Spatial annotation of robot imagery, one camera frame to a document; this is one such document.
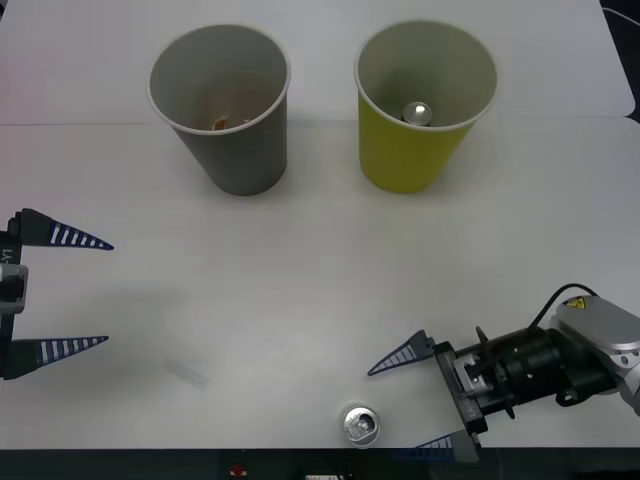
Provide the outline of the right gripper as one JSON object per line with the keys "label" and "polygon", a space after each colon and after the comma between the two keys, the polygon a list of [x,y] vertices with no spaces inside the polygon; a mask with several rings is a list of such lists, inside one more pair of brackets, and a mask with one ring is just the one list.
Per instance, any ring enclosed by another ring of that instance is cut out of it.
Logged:
{"label": "right gripper", "polygon": [[436,345],[424,330],[413,334],[368,370],[368,376],[434,357],[461,418],[464,429],[411,448],[395,449],[394,457],[426,463],[475,463],[477,438],[488,431],[486,417],[505,412],[515,418],[513,394],[493,367],[476,371],[483,360],[479,344],[455,351],[449,342]]}

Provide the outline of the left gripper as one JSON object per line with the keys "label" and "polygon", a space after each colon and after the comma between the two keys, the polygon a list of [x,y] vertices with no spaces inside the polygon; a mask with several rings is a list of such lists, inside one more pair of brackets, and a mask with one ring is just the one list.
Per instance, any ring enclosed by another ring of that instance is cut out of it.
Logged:
{"label": "left gripper", "polygon": [[1,378],[14,380],[106,342],[108,336],[12,340],[15,316],[24,310],[22,246],[113,250],[114,246],[34,209],[19,212],[1,232]]}

